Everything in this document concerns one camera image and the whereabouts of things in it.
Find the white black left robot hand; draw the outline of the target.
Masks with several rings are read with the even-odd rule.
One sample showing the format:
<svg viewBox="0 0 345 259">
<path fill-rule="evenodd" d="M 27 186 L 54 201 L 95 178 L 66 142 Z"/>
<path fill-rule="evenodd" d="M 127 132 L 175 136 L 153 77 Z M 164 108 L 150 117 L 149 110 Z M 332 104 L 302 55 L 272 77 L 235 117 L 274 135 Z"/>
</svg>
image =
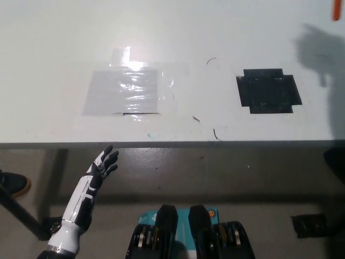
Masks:
<svg viewBox="0 0 345 259">
<path fill-rule="evenodd" d="M 109 146 L 91 163 L 80 178 L 67 204 L 62 220 L 77 225 L 82 232 L 88 230 L 98 191 L 103 181 L 117 169 L 118 151 Z"/>
</svg>

